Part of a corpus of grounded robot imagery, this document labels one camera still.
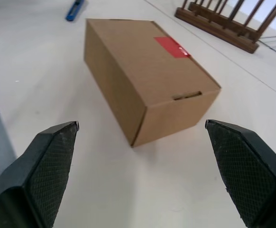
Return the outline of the dark wooden peg rack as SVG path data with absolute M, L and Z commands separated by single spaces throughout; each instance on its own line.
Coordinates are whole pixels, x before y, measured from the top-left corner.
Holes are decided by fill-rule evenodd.
M 221 13 L 229 0 L 218 0 L 214 9 L 210 9 L 213 0 L 209 0 L 206 6 L 203 6 L 204 1 L 184 0 L 182 6 L 176 8 L 175 17 L 250 54 L 258 49 L 257 42 L 276 17 L 275 3 L 258 29 L 253 29 L 248 24 L 265 0 L 258 0 L 243 24 L 234 19 L 245 0 L 238 0 L 227 17 Z

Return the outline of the brown cardboard box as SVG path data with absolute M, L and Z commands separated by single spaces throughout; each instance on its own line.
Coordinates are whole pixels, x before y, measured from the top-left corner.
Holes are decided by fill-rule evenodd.
M 170 36 L 154 21 L 86 20 L 84 60 L 131 147 L 195 126 L 221 90 L 154 37 Z

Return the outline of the red tape strip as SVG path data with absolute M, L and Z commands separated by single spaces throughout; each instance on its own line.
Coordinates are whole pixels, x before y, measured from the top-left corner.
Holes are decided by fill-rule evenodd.
M 174 58 L 191 57 L 191 55 L 172 37 L 154 37 L 154 39 Z

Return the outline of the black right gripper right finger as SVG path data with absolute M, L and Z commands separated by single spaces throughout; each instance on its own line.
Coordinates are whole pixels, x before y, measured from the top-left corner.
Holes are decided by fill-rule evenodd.
M 221 178 L 247 228 L 276 228 L 276 153 L 252 130 L 207 120 Z

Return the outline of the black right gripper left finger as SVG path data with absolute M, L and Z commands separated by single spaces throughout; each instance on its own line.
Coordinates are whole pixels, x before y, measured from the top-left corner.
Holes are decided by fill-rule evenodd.
M 39 132 L 0 175 L 0 228 L 53 228 L 71 168 L 78 121 Z

